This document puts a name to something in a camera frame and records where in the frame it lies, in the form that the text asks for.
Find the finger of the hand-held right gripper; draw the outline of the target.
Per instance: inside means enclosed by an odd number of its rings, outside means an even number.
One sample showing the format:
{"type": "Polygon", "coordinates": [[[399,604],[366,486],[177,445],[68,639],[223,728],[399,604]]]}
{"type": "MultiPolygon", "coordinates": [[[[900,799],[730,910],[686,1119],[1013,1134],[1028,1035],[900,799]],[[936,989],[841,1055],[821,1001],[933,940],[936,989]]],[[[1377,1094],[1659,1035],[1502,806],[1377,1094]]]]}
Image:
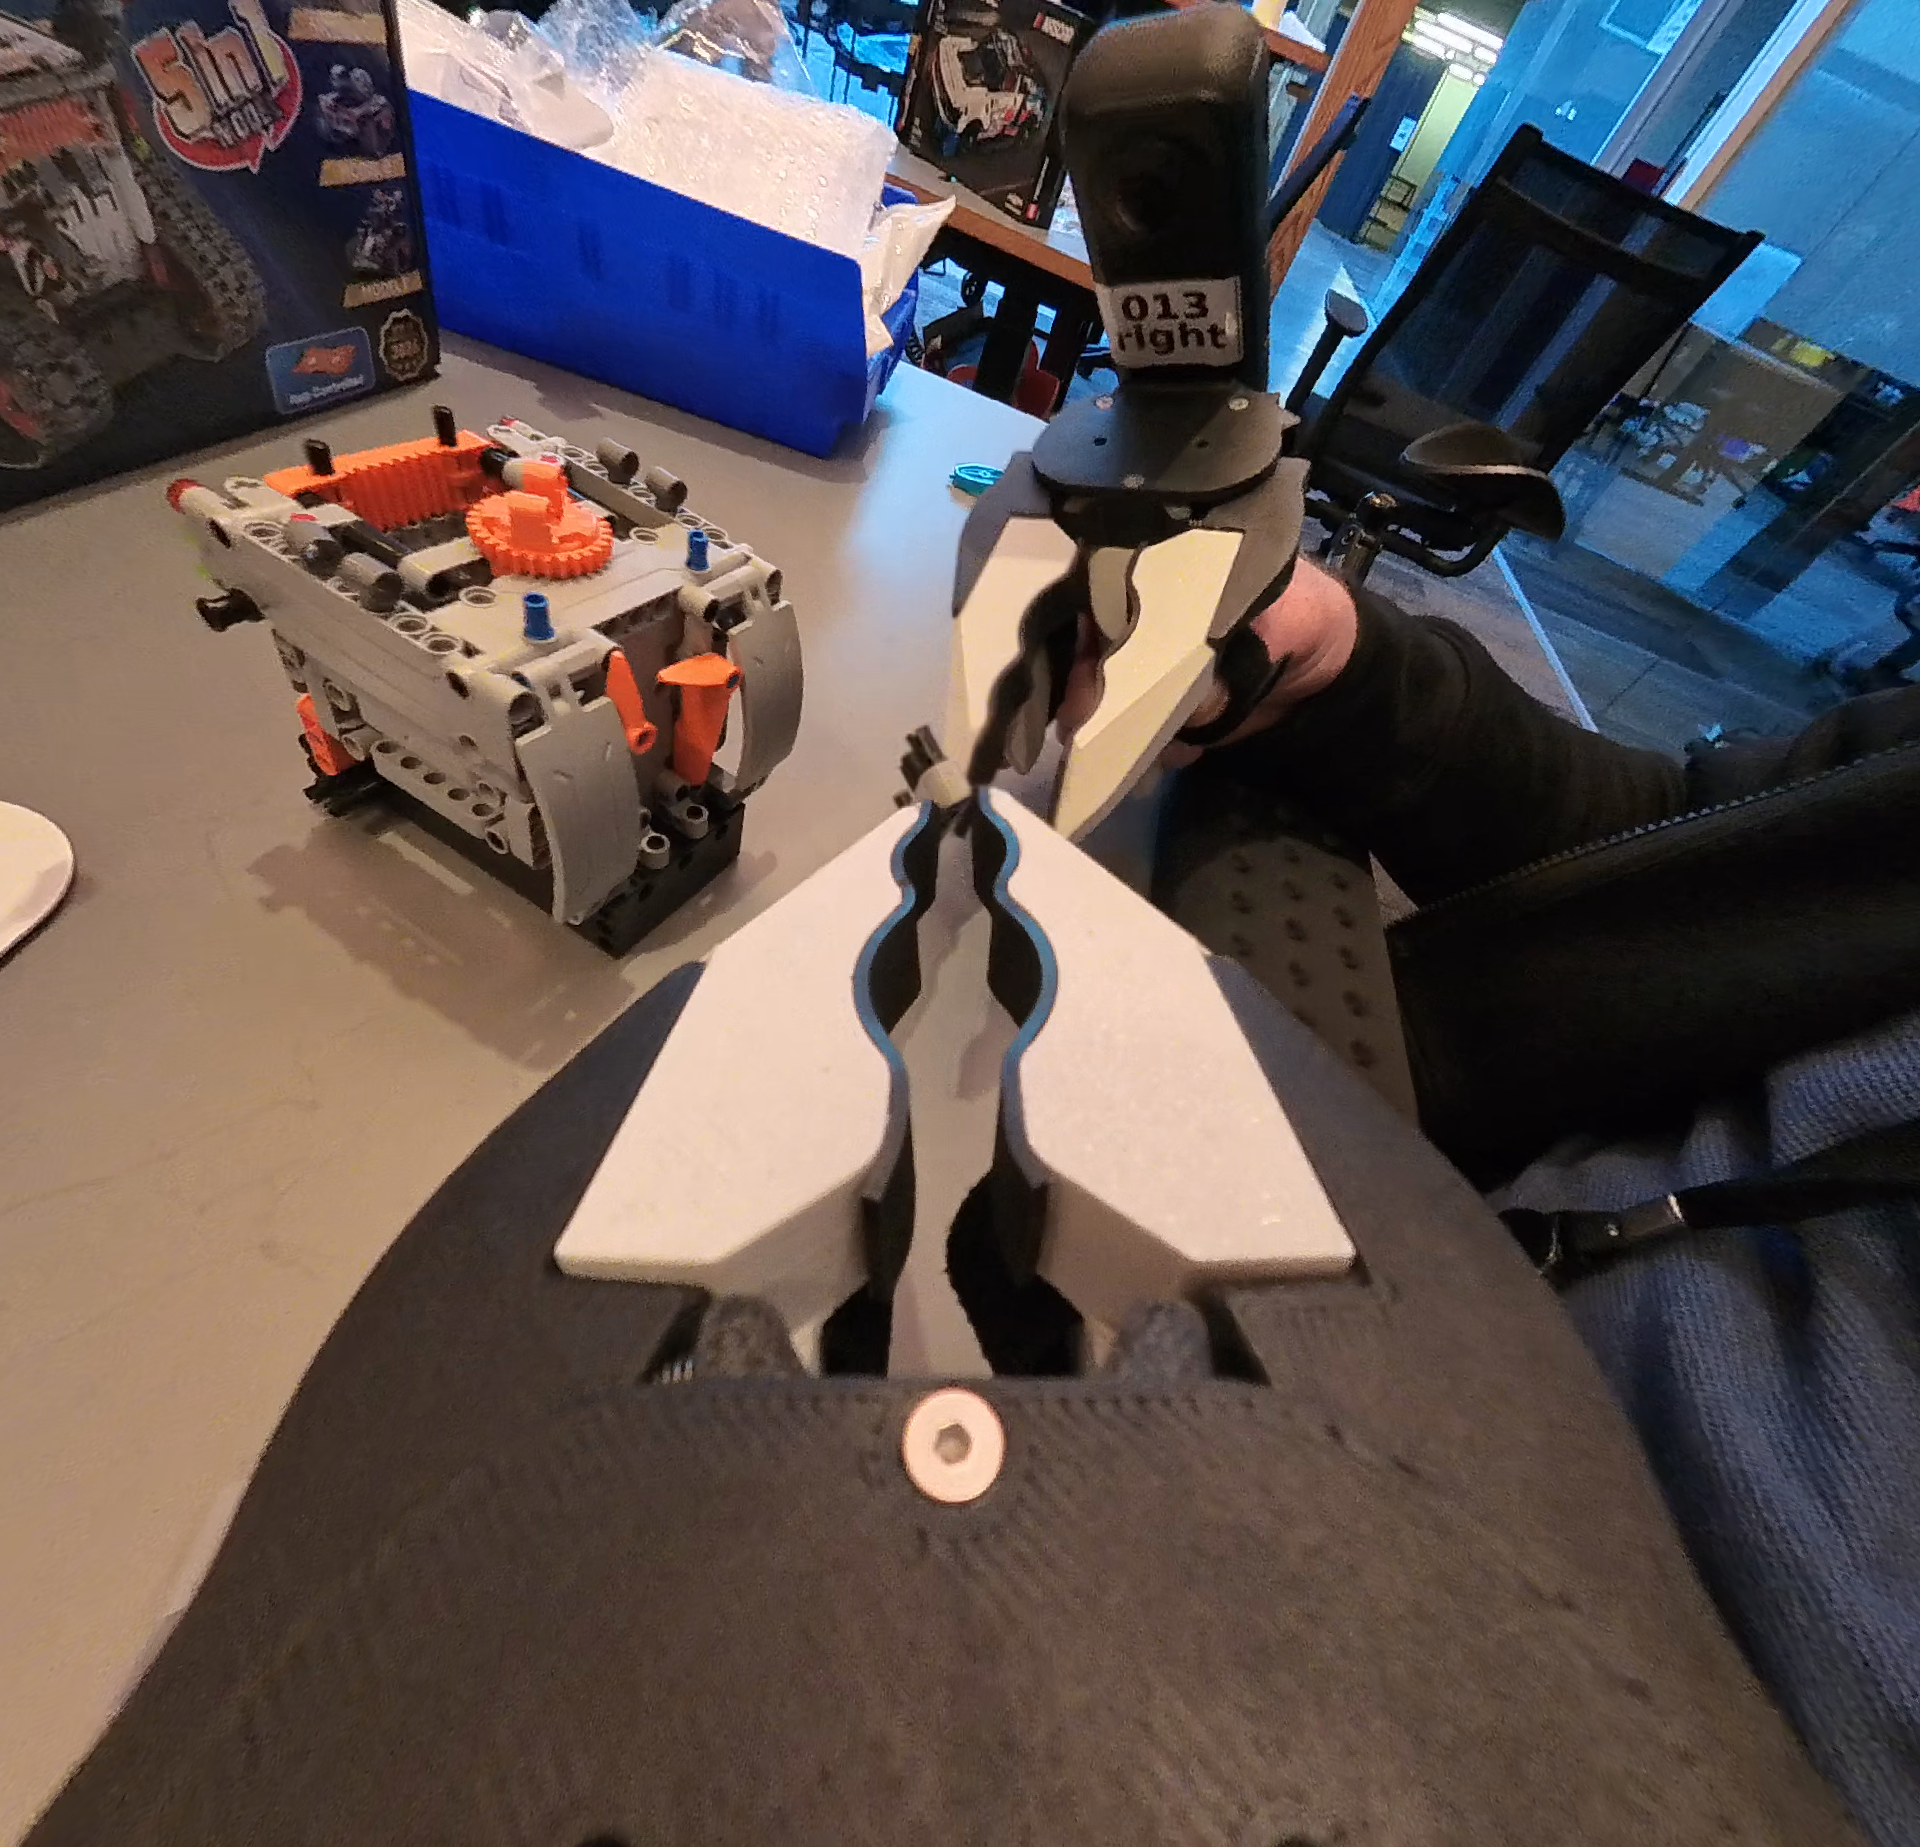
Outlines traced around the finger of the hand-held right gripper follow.
{"type": "Polygon", "coordinates": [[[1028,774],[1080,647],[1083,576],[1033,455],[1014,453],[957,542],[946,751],[970,787],[1028,774]]]}
{"type": "Polygon", "coordinates": [[[1050,825],[1083,837],[1146,776],[1212,681],[1210,629],[1243,532],[1189,527],[1139,548],[1132,624],[1102,657],[1096,703],[1061,758],[1050,825]]]}

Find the person's right hand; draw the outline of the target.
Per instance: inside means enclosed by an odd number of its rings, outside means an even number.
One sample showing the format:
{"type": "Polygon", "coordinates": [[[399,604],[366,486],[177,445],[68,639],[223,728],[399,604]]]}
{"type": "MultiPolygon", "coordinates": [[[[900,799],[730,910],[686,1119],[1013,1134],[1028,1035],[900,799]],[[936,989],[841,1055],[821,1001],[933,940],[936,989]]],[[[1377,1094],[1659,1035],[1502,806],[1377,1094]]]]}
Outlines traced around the person's right hand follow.
{"type": "Polygon", "coordinates": [[[1355,589],[1321,559],[1299,553],[1287,587],[1251,620],[1279,668],[1243,736],[1269,731],[1336,681],[1357,649],[1355,589]]]}

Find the black office chair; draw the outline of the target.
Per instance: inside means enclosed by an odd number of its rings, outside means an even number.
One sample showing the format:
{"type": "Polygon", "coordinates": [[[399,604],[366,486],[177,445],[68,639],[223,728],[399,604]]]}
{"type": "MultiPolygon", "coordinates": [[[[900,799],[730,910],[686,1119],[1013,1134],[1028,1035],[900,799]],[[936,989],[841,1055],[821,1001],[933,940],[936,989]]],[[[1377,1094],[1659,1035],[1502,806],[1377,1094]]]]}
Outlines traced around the black office chair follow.
{"type": "Polygon", "coordinates": [[[1761,242],[1519,126],[1380,321],[1324,298],[1287,407],[1331,570],[1459,578],[1563,539],[1556,463],[1761,242]]]}

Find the wooden office desk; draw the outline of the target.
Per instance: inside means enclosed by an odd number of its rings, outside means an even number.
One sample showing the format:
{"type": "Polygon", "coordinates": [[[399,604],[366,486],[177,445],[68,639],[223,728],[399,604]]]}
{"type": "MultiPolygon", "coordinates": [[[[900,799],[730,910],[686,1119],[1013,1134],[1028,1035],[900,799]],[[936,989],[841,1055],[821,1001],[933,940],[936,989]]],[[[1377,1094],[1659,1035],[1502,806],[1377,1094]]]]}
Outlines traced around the wooden office desk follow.
{"type": "Polygon", "coordinates": [[[1011,219],[902,148],[886,179],[915,202],[954,202],[921,267],[957,267],[963,301],[915,326],[921,367],[1050,417],[1101,333],[1083,238],[1011,219]]]}

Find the black toy set box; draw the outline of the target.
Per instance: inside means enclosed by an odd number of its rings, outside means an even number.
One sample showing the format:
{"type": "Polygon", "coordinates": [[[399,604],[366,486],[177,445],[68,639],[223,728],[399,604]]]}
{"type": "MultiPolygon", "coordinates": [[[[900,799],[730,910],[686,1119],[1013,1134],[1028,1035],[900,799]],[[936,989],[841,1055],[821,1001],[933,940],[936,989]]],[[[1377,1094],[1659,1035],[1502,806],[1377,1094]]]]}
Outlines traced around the black toy set box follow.
{"type": "Polygon", "coordinates": [[[918,0],[902,148],[1006,219],[1045,229],[1067,179],[1057,110],[1093,31],[1054,0],[918,0]]]}

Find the grey orange toy block model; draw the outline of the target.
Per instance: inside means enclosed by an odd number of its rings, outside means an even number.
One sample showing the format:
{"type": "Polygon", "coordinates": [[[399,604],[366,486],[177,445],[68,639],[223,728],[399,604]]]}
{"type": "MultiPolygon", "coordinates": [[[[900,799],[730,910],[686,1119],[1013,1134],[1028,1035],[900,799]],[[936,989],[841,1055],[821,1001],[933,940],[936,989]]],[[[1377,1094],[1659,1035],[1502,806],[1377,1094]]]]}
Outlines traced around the grey orange toy block model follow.
{"type": "Polygon", "coordinates": [[[166,500],[204,624],[271,634],[307,798],[403,802],[612,957],[735,862],[744,802],[792,754],[781,568],[628,445],[438,405],[426,436],[310,438],[166,500]]]}

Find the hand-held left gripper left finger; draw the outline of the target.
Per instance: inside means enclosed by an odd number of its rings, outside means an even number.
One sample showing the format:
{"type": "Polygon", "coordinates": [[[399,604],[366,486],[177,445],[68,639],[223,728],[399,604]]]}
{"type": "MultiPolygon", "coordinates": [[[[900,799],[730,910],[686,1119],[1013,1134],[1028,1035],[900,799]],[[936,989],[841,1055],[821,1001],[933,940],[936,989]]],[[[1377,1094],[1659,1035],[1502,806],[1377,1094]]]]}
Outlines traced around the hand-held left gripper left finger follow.
{"type": "Polygon", "coordinates": [[[900,809],[712,948],[552,1250],[576,1280],[773,1306],[886,1351],[915,1161],[895,1035],[941,815],[900,809]]]}

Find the person's black jacket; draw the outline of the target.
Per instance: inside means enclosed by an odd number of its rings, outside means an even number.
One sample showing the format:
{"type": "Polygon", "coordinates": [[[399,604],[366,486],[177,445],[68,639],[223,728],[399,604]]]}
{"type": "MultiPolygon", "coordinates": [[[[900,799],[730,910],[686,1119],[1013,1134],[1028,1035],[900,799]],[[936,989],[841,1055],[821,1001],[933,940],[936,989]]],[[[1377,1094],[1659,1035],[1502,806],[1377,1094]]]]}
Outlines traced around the person's black jacket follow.
{"type": "Polygon", "coordinates": [[[1389,929],[1419,1123],[1470,1179],[1916,1016],[1916,685],[1702,755],[1690,787],[1389,929]]]}

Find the person's right forearm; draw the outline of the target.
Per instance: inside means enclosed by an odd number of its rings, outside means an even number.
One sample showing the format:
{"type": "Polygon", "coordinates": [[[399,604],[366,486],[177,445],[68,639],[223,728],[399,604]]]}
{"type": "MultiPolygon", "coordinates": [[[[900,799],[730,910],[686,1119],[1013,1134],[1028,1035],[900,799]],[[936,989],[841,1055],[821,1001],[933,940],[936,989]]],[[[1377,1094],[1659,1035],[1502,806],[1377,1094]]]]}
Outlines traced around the person's right forearm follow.
{"type": "Polygon", "coordinates": [[[1260,736],[1255,767],[1427,905],[1688,809],[1670,755],[1525,692],[1446,619],[1355,595],[1357,643],[1260,736]]]}

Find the blue robot kit box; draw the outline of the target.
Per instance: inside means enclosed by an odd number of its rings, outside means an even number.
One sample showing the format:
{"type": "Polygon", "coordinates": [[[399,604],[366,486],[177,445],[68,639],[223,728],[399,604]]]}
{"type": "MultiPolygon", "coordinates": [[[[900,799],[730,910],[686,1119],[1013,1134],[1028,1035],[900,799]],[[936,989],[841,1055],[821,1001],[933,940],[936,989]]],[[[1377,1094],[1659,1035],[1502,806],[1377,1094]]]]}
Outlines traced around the blue robot kit box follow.
{"type": "Polygon", "coordinates": [[[440,362],[394,0],[2,0],[2,507],[440,362]]]}

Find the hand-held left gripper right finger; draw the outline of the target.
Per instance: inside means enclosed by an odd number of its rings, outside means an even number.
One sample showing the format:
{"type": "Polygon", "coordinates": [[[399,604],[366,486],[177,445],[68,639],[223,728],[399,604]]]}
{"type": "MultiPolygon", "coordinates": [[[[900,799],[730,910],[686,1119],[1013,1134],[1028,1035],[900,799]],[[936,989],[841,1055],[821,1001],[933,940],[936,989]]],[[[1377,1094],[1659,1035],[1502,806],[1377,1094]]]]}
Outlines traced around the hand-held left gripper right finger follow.
{"type": "Polygon", "coordinates": [[[1146,1306],[1352,1274],[1210,952],[1004,794],[977,796],[970,846],[1013,1027],[970,1193],[981,1352],[1075,1354],[1146,1306]]]}

